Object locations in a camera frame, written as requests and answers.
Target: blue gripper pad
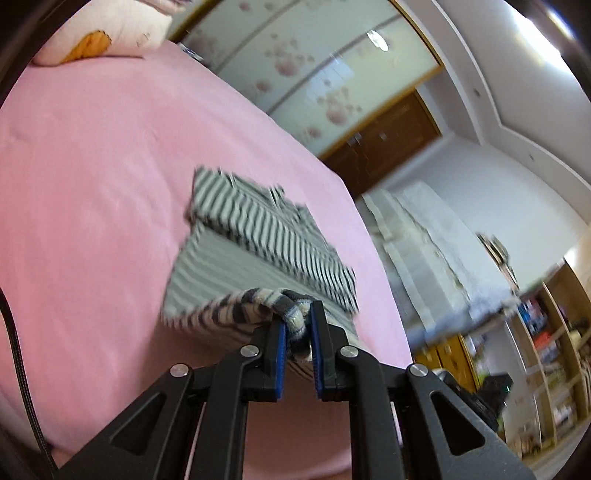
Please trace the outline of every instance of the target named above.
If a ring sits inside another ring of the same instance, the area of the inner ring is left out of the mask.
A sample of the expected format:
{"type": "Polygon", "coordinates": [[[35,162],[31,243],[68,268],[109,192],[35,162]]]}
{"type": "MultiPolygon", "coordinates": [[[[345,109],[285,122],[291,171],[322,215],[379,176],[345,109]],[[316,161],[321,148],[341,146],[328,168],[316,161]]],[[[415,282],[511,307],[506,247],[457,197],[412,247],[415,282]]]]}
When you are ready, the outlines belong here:
{"type": "Polygon", "coordinates": [[[318,322],[314,315],[314,309],[310,310],[311,319],[311,334],[312,334],[312,364],[314,366],[314,386],[316,388],[316,396],[322,397],[324,391],[324,369],[322,358],[322,349],[320,348],[320,336],[318,333],[318,322]]]}
{"type": "Polygon", "coordinates": [[[275,364],[277,366],[275,375],[275,398],[281,399],[283,396],[283,377],[285,376],[285,351],[287,348],[287,334],[285,331],[285,323],[281,323],[279,329],[279,340],[277,342],[277,357],[275,364]]]}

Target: orange pattern on pillow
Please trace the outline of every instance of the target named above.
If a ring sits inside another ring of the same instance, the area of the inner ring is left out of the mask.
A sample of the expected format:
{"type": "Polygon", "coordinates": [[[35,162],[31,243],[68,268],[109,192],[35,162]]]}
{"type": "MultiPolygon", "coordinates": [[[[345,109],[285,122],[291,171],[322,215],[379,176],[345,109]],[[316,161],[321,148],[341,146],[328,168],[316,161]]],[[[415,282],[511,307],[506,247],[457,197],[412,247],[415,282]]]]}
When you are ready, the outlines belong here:
{"type": "Polygon", "coordinates": [[[100,57],[111,46],[111,38],[102,30],[96,30],[86,35],[78,42],[71,52],[60,63],[68,61],[100,57]]]}

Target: bookshelf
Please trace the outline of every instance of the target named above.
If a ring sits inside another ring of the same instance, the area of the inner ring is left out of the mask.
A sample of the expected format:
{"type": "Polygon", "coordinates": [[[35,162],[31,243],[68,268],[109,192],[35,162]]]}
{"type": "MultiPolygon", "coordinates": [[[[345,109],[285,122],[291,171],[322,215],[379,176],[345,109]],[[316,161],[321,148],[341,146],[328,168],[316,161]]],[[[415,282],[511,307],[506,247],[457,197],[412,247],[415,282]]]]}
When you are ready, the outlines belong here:
{"type": "Polygon", "coordinates": [[[522,299],[536,301],[546,319],[543,329],[534,334],[522,312],[514,313],[508,321],[535,398],[542,437],[539,453],[524,461],[539,463],[557,446],[568,442],[577,429],[589,424],[591,231],[545,282],[522,299]],[[565,408],[572,413],[566,420],[558,420],[557,412],[565,408]]]}

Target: wooden cabinet door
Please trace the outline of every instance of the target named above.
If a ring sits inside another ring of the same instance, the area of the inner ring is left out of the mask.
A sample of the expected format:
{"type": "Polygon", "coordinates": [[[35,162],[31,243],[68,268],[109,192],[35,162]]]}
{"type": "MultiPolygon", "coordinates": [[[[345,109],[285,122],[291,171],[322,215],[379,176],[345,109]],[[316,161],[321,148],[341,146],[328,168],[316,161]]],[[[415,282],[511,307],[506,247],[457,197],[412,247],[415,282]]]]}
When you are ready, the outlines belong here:
{"type": "Polygon", "coordinates": [[[441,366],[450,372],[462,387],[470,392],[475,392],[476,384],[470,362],[462,346],[461,336],[456,335],[447,342],[437,345],[437,353],[441,360],[441,366]]]}
{"type": "Polygon", "coordinates": [[[417,92],[400,100],[361,132],[359,144],[369,177],[366,187],[376,185],[438,136],[417,92]]]}
{"type": "Polygon", "coordinates": [[[343,179],[355,198],[439,135],[423,101],[413,91],[371,120],[324,163],[343,179]]]}
{"type": "Polygon", "coordinates": [[[435,370],[441,367],[441,361],[439,360],[439,354],[437,353],[437,347],[432,346],[429,350],[425,349],[420,353],[414,355],[414,362],[416,364],[423,364],[429,370],[435,370]]]}
{"type": "Polygon", "coordinates": [[[340,147],[324,162],[328,168],[334,171],[345,183],[353,198],[365,192],[368,182],[365,162],[362,157],[357,137],[340,147]]]}

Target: ceiling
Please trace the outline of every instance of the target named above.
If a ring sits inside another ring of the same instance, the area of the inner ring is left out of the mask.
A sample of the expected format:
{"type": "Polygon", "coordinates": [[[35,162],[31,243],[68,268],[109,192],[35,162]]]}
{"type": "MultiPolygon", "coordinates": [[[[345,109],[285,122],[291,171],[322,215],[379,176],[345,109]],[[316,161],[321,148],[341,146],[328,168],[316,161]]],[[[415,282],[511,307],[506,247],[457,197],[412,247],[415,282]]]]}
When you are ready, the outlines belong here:
{"type": "Polygon", "coordinates": [[[544,60],[504,0],[398,3],[446,64],[467,136],[528,167],[591,222],[591,103],[572,73],[544,60]]]}
{"type": "Polygon", "coordinates": [[[544,60],[522,32],[523,20],[504,0],[439,4],[480,65],[501,122],[591,181],[591,102],[566,65],[544,60]]]}

